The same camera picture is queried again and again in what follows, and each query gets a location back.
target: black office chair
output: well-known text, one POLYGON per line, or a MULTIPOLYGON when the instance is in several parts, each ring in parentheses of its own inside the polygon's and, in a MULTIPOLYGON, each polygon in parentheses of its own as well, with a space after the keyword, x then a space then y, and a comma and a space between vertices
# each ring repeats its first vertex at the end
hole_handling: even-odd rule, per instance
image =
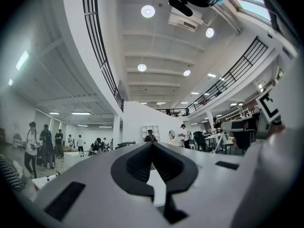
POLYGON ((194 133, 195 142, 198 144, 198 151, 200 151, 200 147, 202 148, 201 151, 206 151, 208 149, 205 136, 201 133, 201 131, 197 131, 194 133))

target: air conditioner unit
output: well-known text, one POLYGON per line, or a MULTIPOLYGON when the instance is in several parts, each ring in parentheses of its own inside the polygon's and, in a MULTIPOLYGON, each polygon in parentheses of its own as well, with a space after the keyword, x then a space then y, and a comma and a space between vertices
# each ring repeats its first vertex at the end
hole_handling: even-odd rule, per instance
POLYGON ((177 9, 172 8, 169 16, 169 24, 183 27, 189 31, 195 32, 199 25, 202 25, 204 21, 201 19, 202 14, 193 10, 191 17, 185 16, 177 9))

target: person in white shirt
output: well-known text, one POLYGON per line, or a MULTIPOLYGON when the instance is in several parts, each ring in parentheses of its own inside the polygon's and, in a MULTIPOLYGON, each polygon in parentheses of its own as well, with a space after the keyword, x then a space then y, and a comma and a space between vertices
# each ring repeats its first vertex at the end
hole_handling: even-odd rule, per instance
POLYGON ((184 145, 185 145, 185 148, 186 148, 186 149, 190 149, 190 146, 189 146, 189 139, 188 139, 188 130, 187 130, 185 124, 182 124, 180 127, 182 128, 182 133, 179 134, 179 136, 184 137, 184 145))
POLYGON ((36 161, 37 161, 37 148, 40 147, 40 143, 37 141, 36 123, 31 122, 29 124, 30 130, 28 131, 27 140, 24 143, 26 145, 26 150, 24 154, 24 165, 30 173, 30 178, 37 178, 36 173, 36 161), (29 162, 32 160, 32 167, 29 166, 29 162))
POLYGON ((84 141, 81 137, 81 135, 79 135, 79 138, 77 139, 77 147, 78 147, 78 151, 80 152, 83 152, 84 151, 84 141))

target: white column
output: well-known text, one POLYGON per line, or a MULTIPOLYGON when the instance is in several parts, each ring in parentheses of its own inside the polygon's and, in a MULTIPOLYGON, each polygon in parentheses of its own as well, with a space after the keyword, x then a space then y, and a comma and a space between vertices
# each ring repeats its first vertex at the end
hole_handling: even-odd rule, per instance
POLYGON ((120 143, 120 116, 114 115, 114 126, 113 126, 113 149, 120 143))
POLYGON ((209 123, 210 123, 210 126, 211 126, 211 129, 212 131, 214 131, 214 125, 213 125, 213 116, 212 116, 212 113, 211 111, 207 111, 207 116, 208 116, 208 119, 209 119, 209 123))

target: hat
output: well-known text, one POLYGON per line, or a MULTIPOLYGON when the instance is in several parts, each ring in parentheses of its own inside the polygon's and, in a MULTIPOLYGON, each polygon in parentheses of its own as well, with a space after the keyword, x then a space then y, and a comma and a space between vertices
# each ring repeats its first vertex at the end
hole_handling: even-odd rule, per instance
POLYGON ((29 126, 30 127, 36 127, 36 123, 35 122, 31 122, 31 123, 29 123, 29 126))

